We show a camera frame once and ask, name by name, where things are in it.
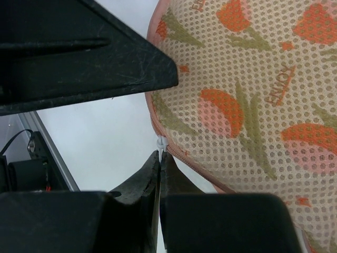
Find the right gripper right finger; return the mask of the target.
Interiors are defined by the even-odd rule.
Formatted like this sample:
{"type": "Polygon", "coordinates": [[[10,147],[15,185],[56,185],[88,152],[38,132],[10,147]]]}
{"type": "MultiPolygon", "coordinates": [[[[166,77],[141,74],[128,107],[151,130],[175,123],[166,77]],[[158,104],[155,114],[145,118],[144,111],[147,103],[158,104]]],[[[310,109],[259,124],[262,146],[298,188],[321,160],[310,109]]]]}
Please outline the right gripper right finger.
{"type": "Polygon", "coordinates": [[[164,152],[161,160],[160,221],[168,252],[202,252],[205,193],[164,152]]]}

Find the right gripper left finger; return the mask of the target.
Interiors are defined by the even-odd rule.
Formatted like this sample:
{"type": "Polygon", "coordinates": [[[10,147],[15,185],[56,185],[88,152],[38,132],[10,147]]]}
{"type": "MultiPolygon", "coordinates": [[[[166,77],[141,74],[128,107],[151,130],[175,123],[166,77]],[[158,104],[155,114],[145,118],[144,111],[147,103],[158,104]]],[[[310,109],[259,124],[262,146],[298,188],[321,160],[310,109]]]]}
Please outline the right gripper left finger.
{"type": "Polygon", "coordinates": [[[159,220],[160,161],[154,151],[143,166],[109,193],[117,206],[116,239],[122,252],[156,252],[159,220]]]}

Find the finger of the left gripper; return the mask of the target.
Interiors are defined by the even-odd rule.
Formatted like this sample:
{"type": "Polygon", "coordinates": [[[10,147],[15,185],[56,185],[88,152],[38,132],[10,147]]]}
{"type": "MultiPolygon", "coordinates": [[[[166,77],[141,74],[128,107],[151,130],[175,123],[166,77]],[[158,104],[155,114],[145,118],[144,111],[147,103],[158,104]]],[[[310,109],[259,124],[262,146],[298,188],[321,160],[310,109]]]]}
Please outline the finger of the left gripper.
{"type": "Polygon", "coordinates": [[[1,115],[178,82],[170,57],[95,1],[1,1],[1,115]]]}

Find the floral mesh laundry bag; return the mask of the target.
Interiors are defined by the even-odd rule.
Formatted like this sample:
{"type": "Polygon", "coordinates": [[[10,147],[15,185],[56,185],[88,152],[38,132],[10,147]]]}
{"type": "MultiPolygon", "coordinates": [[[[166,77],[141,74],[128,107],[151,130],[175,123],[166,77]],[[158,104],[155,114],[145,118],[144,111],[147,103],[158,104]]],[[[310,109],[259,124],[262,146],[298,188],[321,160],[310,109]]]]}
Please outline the floral mesh laundry bag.
{"type": "Polygon", "coordinates": [[[145,95],[168,150],[219,191],[271,193],[336,252],[336,1],[159,1],[177,86],[145,95]]]}

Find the aluminium mounting rail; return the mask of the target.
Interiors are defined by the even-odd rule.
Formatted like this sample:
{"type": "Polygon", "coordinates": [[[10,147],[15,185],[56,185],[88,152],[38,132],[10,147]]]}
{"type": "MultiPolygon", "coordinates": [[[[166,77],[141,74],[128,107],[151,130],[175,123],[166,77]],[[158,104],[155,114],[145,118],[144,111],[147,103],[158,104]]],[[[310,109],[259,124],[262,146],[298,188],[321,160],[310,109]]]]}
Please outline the aluminium mounting rail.
{"type": "Polygon", "coordinates": [[[28,153],[32,159],[44,161],[52,177],[52,190],[79,191],[73,176],[65,164],[61,154],[54,144],[47,128],[36,111],[20,113],[18,115],[24,129],[32,130],[33,136],[28,138],[28,153]]]}

